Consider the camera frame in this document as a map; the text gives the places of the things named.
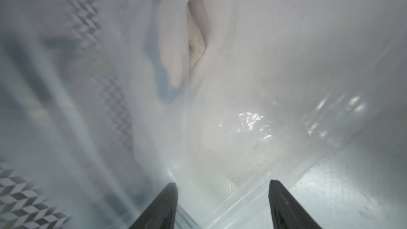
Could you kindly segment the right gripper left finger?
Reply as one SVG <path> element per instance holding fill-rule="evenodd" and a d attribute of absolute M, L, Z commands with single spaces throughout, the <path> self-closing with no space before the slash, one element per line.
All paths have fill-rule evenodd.
<path fill-rule="evenodd" d="M 174 229 L 177 206 L 177 185 L 168 183 L 129 229 Z"/>

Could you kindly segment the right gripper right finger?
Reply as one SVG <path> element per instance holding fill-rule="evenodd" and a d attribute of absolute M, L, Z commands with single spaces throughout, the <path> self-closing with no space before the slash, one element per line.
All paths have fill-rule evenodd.
<path fill-rule="evenodd" d="M 280 181 L 270 181 L 268 198 L 274 229 L 322 229 Z"/>

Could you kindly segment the clear plastic vacuum bag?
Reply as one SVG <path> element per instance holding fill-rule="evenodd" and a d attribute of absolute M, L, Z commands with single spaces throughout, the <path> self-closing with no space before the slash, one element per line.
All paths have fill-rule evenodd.
<path fill-rule="evenodd" d="M 192 0 L 206 49 L 159 102 L 151 0 L 1 0 L 1 228 L 407 226 L 407 0 Z"/>

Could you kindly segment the blue and cream towel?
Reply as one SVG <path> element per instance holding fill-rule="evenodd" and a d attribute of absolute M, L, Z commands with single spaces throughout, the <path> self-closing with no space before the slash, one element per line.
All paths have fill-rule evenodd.
<path fill-rule="evenodd" d="M 189 7 L 192 0 L 151 0 L 143 53 L 153 67 L 156 95 L 171 104 L 183 91 L 206 43 Z"/>

